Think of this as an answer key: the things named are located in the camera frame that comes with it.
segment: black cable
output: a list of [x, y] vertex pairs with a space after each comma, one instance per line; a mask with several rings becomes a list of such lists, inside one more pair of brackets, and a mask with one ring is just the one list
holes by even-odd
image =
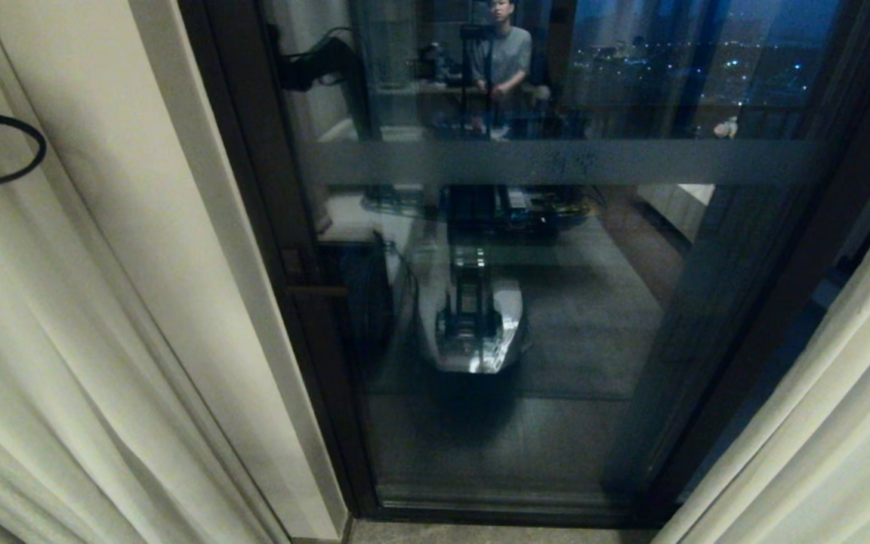
[[28, 165], [25, 165], [24, 168], [17, 170], [17, 172], [13, 172], [10, 175], [4, 175], [0, 177], [0, 185], [3, 183], [8, 183], [10, 181], [17, 180], [18, 178], [27, 175], [27, 173], [31, 172], [35, 169], [36, 166], [41, 164], [42, 160], [45, 159], [45, 137], [42, 133], [39, 133], [32, 125], [28, 123], [24, 123], [18, 119], [14, 119], [11, 117], [7, 117], [5, 115], [0, 115], [0, 125], [4, 125], [7, 127], [18, 128], [18, 130], [23, 131], [23, 133], [30, 135], [33, 139], [35, 139], [35, 143], [39, 145], [39, 150], [35, 152], [35, 157], [29, 162]]

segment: beige curtain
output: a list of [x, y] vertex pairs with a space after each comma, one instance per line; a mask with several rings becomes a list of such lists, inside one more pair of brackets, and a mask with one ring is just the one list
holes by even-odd
[[655, 544], [870, 544], [870, 253]]
[[0, 186], [0, 542], [288, 542], [59, 170]]

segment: glass door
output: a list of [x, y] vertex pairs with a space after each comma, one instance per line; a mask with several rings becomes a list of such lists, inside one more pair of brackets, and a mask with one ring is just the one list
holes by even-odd
[[184, 17], [352, 509], [632, 523], [835, 189], [870, 3], [222, 4]]

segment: gray t-shirt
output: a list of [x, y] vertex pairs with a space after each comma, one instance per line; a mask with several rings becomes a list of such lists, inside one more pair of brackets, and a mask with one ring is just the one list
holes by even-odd
[[[489, 56], [487, 41], [479, 42], [472, 58], [473, 79], [486, 79], [486, 58]], [[529, 59], [532, 57], [532, 35], [516, 26], [505, 36], [496, 36], [492, 45], [492, 80], [486, 83], [498, 85], [508, 82], [518, 71], [529, 75]]]

